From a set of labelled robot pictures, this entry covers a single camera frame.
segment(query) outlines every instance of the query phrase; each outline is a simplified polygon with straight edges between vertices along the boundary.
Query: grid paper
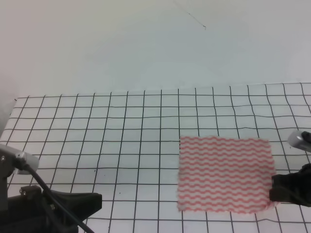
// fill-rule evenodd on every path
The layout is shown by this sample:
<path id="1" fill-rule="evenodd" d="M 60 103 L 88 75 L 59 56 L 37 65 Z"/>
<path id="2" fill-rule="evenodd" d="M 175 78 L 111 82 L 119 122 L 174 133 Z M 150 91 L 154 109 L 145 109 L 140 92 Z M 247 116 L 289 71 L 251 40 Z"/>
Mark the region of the grid paper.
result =
<path id="1" fill-rule="evenodd" d="M 19 98 L 0 143 L 40 158 L 54 190 L 98 192 L 87 221 L 99 233 L 311 233 L 311 208 L 280 204 L 253 215 L 178 212 L 179 137 L 269 139 L 277 173 L 298 171 L 310 153 L 289 134 L 311 129 L 311 83 L 267 84 Z M 8 195 L 36 184 L 8 178 Z"/>

